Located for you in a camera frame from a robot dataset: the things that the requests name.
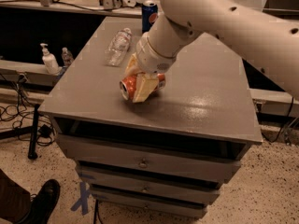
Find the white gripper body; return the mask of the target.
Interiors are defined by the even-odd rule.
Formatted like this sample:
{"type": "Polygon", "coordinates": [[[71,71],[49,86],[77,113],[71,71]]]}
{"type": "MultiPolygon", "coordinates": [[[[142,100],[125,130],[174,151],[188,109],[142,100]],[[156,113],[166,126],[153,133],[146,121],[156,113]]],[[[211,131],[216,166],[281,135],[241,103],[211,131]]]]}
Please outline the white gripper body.
{"type": "Polygon", "coordinates": [[[149,42],[149,33],[144,33],[135,46],[135,56],[141,71],[161,74],[169,70],[175,58],[167,58],[154,50],[149,42]]]}

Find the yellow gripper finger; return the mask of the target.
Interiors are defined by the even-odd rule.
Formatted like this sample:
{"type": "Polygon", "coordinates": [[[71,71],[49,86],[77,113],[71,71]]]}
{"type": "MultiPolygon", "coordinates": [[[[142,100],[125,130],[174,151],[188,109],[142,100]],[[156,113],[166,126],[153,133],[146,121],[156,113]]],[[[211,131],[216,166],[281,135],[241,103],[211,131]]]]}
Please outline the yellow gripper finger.
{"type": "Polygon", "coordinates": [[[139,73],[142,73],[142,70],[139,67],[139,63],[138,63],[138,60],[136,58],[136,54],[133,53],[131,55],[130,59],[129,59],[129,62],[128,62],[127,66],[126,66],[124,75],[126,77],[130,77],[130,76],[133,76],[133,75],[137,75],[139,73]]]}
{"type": "Polygon", "coordinates": [[[159,79],[156,75],[147,73],[139,73],[135,75],[135,93],[133,96],[134,103],[143,103],[146,101],[150,94],[155,90],[159,83],[159,79]]]}

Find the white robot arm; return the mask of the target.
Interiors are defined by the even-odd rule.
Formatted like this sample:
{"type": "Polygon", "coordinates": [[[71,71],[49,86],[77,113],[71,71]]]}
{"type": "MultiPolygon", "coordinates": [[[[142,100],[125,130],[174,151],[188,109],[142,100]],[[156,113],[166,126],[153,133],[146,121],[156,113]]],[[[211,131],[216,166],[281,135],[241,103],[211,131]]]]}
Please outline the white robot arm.
{"type": "Polygon", "coordinates": [[[141,103],[158,86],[178,53],[208,33],[299,99],[298,25],[238,5],[231,0],[160,0],[163,14],[135,46],[125,75],[135,76],[132,95],[141,103]]]}

